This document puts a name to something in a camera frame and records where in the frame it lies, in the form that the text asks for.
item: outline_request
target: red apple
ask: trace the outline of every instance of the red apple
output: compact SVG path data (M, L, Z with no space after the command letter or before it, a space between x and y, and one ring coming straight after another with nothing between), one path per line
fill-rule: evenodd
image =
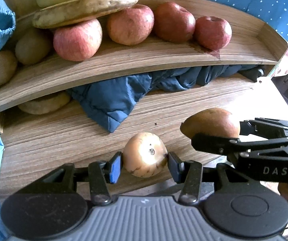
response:
M132 8L111 14L108 18L107 30L114 42L136 45L149 36L153 25L154 14L151 8L136 4Z
M194 39L205 48L213 51L222 49L231 37L231 25L222 18L202 16L196 20Z
M159 5L154 11L155 34L168 42L184 43L193 37L195 18L193 14L174 2Z
M58 28L53 45L57 54L65 60L84 61L92 57L102 42L102 27L97 19Z

